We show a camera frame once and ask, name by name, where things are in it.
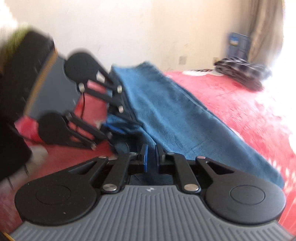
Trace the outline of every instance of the black cable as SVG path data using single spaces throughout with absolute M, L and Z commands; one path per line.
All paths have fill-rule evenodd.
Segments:
M 84 114 L 84 108 L 85 108 L 85 95 L 84 92 L 82 93 L 83 96 L 83 106 L 82 106 L 82 110 L 81 110 L 81 114 L 80 114 L 80 119 L 83 120 L 83 114 Z

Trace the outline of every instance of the blue box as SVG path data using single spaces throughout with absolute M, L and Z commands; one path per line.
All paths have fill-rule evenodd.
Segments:
M 239 57 L 247 60 L 250 46 L 251 39 L 248 36 L 231 33 L 229 36 L 229 48 L 227 57 Z

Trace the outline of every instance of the folded towel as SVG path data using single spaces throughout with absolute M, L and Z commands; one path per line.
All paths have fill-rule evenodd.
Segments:
M 216 71 L 225 74 L 251 90 L 261 90 L 261 81 L 271 76 L 271 70 L 261 64 L 252 64 L 241 58 L 224 58 L 216 63 Z
M 132 68 L 112 67 L 110 75 L 123 86 L 125 110 L 132 119 L 142 122 L 143 127 L 127 124 L 113 115 L 108 115 L 107 122 L 136 135 L 138 146 L 143 143 L 150 146 L 148 168 L 151 170 L 156 169 L 154 145 L 160 143 L 167 152 L 180 153 L 191 160 L 206 156 L 283 187 L 281 175 L 259 153 L 191 93 L 150 63 Z M 167 177 L 156 178 L 154 173 L 138 176 L 145 185 L 168 181 Z

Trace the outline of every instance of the bed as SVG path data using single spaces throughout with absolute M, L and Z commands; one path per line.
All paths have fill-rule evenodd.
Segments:
M 296 137 L 293 134 L 293 90 L 268 80 L 261 92 L 252 92 L 227 76 L 217 72 L 200 74 L 195 71 L 166 72 L 168 77 L 189 90 L 204 105 L 226 123 L 240 138 L 257 150 L 281 172 L 285 179 L 287 205 L 280 224 L 296 235 Z M 80 113 L 82 102 L 77 105 Z M 105 104 L 86 96 L 85 119 L 98 125 L 106 118 Z M 40 141 L 37 125 L 24 117 L 16 124 L 23 135 Z M 49 156 L 40 169 L 31 176 L 38 178 L 73 166 L 99 155 L 112 156 L 108 143 L 103 142 L 95 151 L 60 146 L 47 146 Z M 14 206 L 16 190 L 0 196 L 0 230 L 11 232 L 21 220 Z

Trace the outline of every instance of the blue towel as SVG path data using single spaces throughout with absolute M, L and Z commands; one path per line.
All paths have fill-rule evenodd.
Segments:
M 137 144 L 150 146 L 148 162 L 156 143 L 167 152 L 187 159 L 206 156 L 225 165 L 284 186 L 282 176 L 259 153 L 241 140 L 191 93 L 144 62 L 136 67 L 112 67 L 111 77 L 124 89 L 125 110 L 143 127 L 108 115 L 107 122 L 138 137 Z

